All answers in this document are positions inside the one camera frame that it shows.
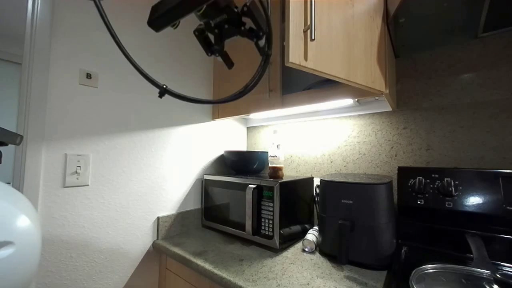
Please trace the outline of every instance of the stove knob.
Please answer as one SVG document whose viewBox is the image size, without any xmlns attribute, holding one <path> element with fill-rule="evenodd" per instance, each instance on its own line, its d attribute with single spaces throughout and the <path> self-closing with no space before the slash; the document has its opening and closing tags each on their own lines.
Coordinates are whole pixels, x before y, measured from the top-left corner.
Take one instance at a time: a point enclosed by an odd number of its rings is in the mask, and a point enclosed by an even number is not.
<svg viewBox="0 0 512 288">
<path fill-rule="evenodd" d="M 417 195 L 426 194 L 425 179 L 423 177 L 416 178 L 412 183 L 412 190 Z"/>
<path fill-rule="evenodd" d="M 457 195 L 457 185 L 453 180 L 445 178 L 444 181 L 437 184 L 437 191 L 444 197 L 452 198 Z"/>
</svg>

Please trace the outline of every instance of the wooden cabinet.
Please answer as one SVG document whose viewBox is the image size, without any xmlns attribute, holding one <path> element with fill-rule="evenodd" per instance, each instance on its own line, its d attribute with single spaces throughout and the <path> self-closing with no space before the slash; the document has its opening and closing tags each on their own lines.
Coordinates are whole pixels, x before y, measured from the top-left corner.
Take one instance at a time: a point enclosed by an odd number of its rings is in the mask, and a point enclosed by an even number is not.
<svg viewBox="0 0 512 288">
<path fill-rule="evenodd" d="M 158 288 L 222 288 L 177 261 L 160 255 Z"/>
<path fill-rule="evenodd" d="M 386 11 L 385 0 L 271 0 L 274 47 L 269 69 L 248 96 L 214 106 L 213 118 L 382 95 L 395 109 L 395 58 L 386 28 Z M 226 47 L 235 68 L 227 70 L 222 62 L 215 61 L 214 98 L 239 89 L 261 60 L 252 43 L 245 39 L 231 39 Z M 284 74 L 290 71 L 288 67 L 339 84 L 287 94 L 283 81 L 290 77 Z"/>
</svg>

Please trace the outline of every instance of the pot lid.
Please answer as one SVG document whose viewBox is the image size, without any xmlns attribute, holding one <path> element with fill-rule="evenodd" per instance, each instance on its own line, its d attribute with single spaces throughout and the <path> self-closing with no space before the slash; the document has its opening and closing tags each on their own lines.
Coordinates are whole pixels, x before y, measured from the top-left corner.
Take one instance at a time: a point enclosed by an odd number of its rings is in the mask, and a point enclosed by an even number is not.
<svg viewBox="0 0 512 288">
<path fill-rule="evenodd" d="M 393 180 L 392 177 L 377 174 L 358 174 L 358 173 L 333 173 L 320 177 L 324 181 L 345 182 L 345 183 L 363 183 L 363 184 L 386 184 Z"/>
<path fill-rule="evenodd" d="M 489 271 L 457 266 L 426 265 L 413 271 L 411 288 L 497 288 Z"/>
</svg>

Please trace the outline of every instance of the bottle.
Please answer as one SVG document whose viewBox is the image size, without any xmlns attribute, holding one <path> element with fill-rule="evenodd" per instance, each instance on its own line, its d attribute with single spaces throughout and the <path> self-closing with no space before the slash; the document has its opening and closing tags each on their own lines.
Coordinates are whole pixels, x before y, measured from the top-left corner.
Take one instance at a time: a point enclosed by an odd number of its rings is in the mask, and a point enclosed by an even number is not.
<svg viewBox="0 0 512 288">
<path fill-rule="evenodd" d="M 318 226 L 308 231 L 306 237 L 302 240 L 302 249 L 306 252 L 314 252 L 318 243 Z"/>
<path fill-rule="evenodd" d="M 285 176 L 284 166 L 285 155 L 281 146 L 281 139 L 277 130 L 272 134 L 272 144 L 268 151 L 268 177 L 270 179 L 281 179 Z"/>
</svg>

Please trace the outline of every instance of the black bowl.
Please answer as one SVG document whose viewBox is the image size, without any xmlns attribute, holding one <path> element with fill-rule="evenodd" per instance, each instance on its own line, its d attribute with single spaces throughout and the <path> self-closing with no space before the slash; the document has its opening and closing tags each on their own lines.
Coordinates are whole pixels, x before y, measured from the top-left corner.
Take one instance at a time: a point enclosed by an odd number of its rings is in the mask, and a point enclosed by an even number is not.
<svg viewBox="0 0 512 288">
<path fill-rule="evenodd" d="M 224 160 L 237 174 L 259 174 L 268 166 L 268 152 L 224 151 Z"/>
</svg>

